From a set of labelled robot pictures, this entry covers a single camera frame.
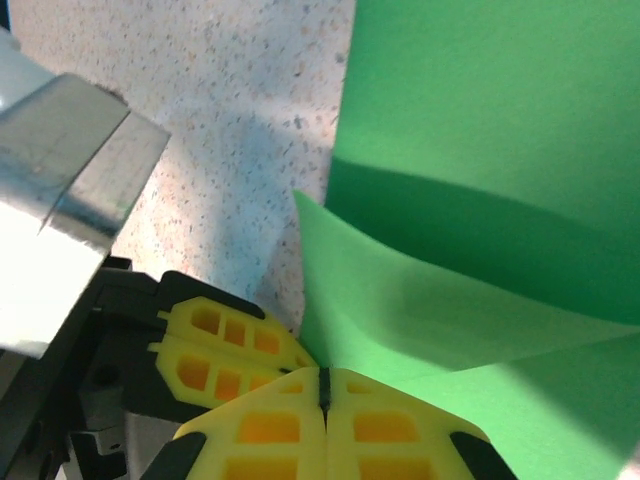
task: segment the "granite surface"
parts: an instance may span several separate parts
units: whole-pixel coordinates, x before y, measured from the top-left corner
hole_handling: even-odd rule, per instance
[[[302,317],[292,190],[322,201],[354,0],[14,0],[22,51],[172,139],[114,252]]]

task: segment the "speckled countertop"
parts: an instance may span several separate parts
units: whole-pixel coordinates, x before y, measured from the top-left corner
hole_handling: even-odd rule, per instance
[[[14,0],[22,51],[173,135],[114,252],[303,311],[292,190],[321,201],[355,0]]]

